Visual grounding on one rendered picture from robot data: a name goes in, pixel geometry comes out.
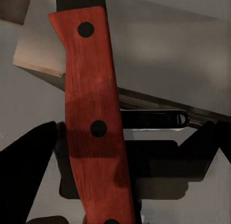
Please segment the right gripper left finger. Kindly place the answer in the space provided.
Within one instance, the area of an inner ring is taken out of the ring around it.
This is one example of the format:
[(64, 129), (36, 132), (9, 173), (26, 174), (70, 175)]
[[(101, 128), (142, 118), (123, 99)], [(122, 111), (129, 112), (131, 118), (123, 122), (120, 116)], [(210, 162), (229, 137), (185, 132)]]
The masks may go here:
[(58, 139), (41, 124), (0, 152), (0, 224), (25, 224)]

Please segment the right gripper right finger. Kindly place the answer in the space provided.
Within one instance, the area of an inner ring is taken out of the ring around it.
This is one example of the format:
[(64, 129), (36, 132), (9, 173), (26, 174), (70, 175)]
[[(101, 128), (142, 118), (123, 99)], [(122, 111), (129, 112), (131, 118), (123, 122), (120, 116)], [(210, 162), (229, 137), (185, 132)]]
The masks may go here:
[(213, 137), (226, 158), (231, 162), (231, 123), (217, 121)]

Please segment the parer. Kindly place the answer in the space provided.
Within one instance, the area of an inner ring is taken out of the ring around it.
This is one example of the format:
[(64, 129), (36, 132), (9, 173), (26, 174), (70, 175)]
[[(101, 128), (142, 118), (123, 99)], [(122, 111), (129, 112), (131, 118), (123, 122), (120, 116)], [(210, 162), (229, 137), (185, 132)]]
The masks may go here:
[(84, 224), (136, 224), (105, 0), (56, 0), (65, 125)]

